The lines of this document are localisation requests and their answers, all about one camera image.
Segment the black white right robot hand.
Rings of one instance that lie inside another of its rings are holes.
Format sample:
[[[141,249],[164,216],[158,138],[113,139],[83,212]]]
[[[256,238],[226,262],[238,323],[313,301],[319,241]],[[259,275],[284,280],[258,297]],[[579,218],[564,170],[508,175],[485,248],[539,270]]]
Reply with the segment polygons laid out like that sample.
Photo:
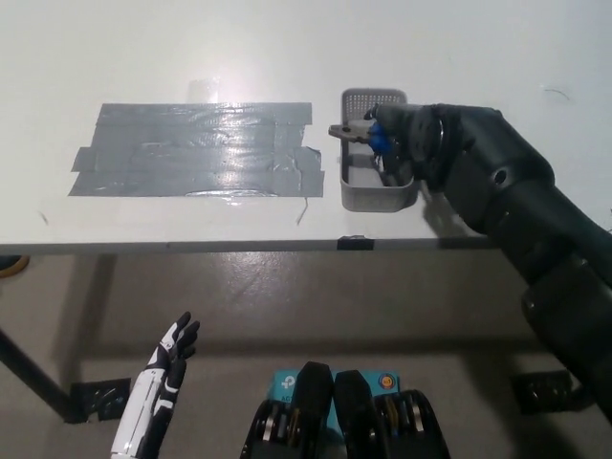
[[[408,186],[426,177],[426,153],[414,137],[422,109],[422,105],[377,103],[363,116],[372,121],[366,143],[374,153],[372,164],[384,186]]]

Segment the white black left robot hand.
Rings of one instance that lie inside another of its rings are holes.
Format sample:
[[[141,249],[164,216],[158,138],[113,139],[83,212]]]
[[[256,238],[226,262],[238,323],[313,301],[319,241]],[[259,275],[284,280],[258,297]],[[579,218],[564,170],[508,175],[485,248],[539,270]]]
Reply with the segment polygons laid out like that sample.
[[[132,388],[110,456],[157,458],[173,417],[200,322],[186,312],[157,344]]]

